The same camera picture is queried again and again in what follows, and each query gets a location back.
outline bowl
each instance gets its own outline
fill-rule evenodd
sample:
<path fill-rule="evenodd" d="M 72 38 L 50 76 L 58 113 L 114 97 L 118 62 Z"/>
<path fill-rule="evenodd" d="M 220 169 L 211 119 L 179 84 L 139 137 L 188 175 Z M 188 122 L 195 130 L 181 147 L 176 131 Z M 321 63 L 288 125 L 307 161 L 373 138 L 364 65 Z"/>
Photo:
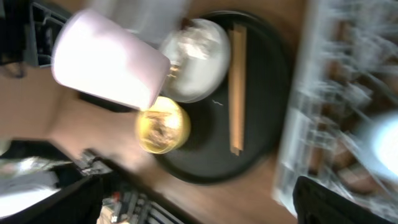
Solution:
<path fill-rule="evenodd" d="M 189 57 L 175 80 L 165 82 L 162 87 L 164 96 L 181 103 L 194 103 L 213 93 L 227 74 L 231 56 L 229 38 L 222 27 L 206 19 L 193 19 L 192 22 L 206 27 L 216 44 L 206 59 Z M 178 32 L 175 32 L 159 50 L 173 62 L 179 56 L 177 45 Z"/>
<path fill-rule="evenodd" d="M 151 108 L 139 112 L 136 133 L 143 150 L 164 154 L 185 143 L 190 134 L 190 120 L 176 102 L 159 96 Z"/>

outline tray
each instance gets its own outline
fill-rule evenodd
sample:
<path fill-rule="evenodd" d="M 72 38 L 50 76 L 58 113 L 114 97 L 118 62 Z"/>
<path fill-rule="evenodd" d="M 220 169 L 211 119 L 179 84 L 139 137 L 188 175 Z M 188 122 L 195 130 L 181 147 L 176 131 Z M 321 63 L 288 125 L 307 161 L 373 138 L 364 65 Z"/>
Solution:
<path fill-rule="evenodd" d="M 188 141 L 172 152 L 155 155 L 175 177 L 194 184 L 215 184 L 252 167 L 278 143 L 289 95 L 290 64 L 276 31 L 245 12 L 217 11 L 203 16 L 225 30 L 233 23 L 248 29 L 244 151 L 229 151 L 228 82 L 204 100 L 181 103 L 192 130 Z"/>

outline black object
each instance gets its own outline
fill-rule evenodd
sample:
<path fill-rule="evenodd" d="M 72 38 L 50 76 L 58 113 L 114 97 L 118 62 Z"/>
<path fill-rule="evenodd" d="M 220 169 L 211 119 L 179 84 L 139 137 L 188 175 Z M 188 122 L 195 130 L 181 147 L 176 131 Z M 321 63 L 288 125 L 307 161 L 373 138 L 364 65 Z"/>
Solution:
<path fill-rule="evenodd" d="M 71 14 L 58 5 L 41 0 L 29 4 L 29 28 L 24 60 L 31 66 L 51 66 L 55 40 Z"/>
<path fill-rule="evenodd" d="M 199 223 L 198 220 L 164 199 L 161 194 L 142 184 L 142 181 L 136 176 L 126 172 L 111 160 L 103 159 L 95 151 L 85 150 L 82 158 L 86 164 L 91 164 L 90 167 L 112 170 L 102 177 L 104 189 L 108 189 L 104 191 L 105 193 L 115 190 L 120 192 L 119 209 L 118 212 L 114 209 L 113 214 L 117 222 L 123 221 L 123 217 L 127 216 L 129 223 L 138 224 Z"/>
<path fill-rule="evenodd" d="M 234 23 L 247 27 L 246 112 L 244 151 L 229 150 L 228 82 L 196 103 L 180 104 L 192 130 L 180 148 L 157 161 L 172 175 L 195 184 L 214 184 L 243 173 L 277 144 L 290 89 L 290 64 L 277 32 L 245 12 L 218 11 L 203 16 L 225 31 Z"/>
<path fill-rule="evenodd" d="M 70 161 L 69 157 L 60 152 L 48 141 L 12 140 L 9 149 L 0 159 L 26 159 L 40 157 L 52 161 Z"/>
<path fill-rule="evenodd" d="M 55 186 L 59 189 L 64 189 L 83 178 L 82 174 L 74 163 L 55 166 L 49 171 L 53 172 L 57 177 L 58 182 L 55 184 Z"/>
<path fill-rule="evenodd" d="M 0 65 L 23 61 L 28 1 L 0 1 Z"/>
<path fill-rule="evenodd" d="M 102 207 L 102 181 L 98 175 L 85 177 L 0 223 L 95 224 Z"/>
<path fill-rule="evenodd" d="M 130 108 L 128 106 L 123 106 L 118 103 L 113 103 L 112 101 L 104 100 L 102 98 L 98 98 L 96 96 L 93 96 L 93 95 L 90 95 L 87 93 L 79 92 L 79 99 L 84 100 L 88 103 L 94 104 L 96 106 L 100 106 L 104 109 L 107 109 L 107 110 L 115 112 L 115 113 L 128 113 L 133 110 L 132 108 Z"/>
<path fill-rule="evenodd" d="M 299 224 L 392 224 L 307 177 L 299 177 L 293 192 Z"/>

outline dish rack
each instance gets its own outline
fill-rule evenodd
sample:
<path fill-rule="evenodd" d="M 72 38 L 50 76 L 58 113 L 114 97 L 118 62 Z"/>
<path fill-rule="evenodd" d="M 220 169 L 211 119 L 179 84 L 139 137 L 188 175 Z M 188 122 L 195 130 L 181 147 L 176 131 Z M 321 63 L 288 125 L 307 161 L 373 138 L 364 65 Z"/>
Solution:
<path fill-rule="evenodd" d="M 273 192 L 292 214 L 294 185 L 304 175 L 398 223 L 396 185 L 370 173 L 378 190 L 359 194 L 335 162 L 341 145 L 360 151 L 358 122 L 397 108 L 397 12 L 396 0 L 309 2 Z"/>

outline wooden surface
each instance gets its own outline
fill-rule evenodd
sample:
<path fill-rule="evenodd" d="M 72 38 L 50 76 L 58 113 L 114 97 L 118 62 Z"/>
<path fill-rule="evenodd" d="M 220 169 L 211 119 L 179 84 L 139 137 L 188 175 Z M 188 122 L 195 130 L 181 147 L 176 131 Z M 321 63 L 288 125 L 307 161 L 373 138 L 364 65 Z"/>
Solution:
<path fill-rule="evenodd" d="M 23 79 L 7 78 L 0 69 L 0 139 L 46 139 L 66 89 L 51 69 L 25 67 Z"/>
<path fill-rule="evenodd" d="M 83 5 L 79 0 L 55 2 L 70 11 Z M 220 9 L 249 11 L 274 25 L 295 55 L 304 5 L 304 0 L 194 0 L 188 15 L 196 17 Z M 88 147 L 112 157 L 202 223 L 297 222 L 284 207 L 271 199 L 276 155 L 224 184 L 188 184 L 166 173 L 150 154 L 139 148 L 134 133 L 135 117 L 135 113 L 112 113 L 80 101 L 71 91 L 62 101 L 50 137 L 75 157 Z"/>

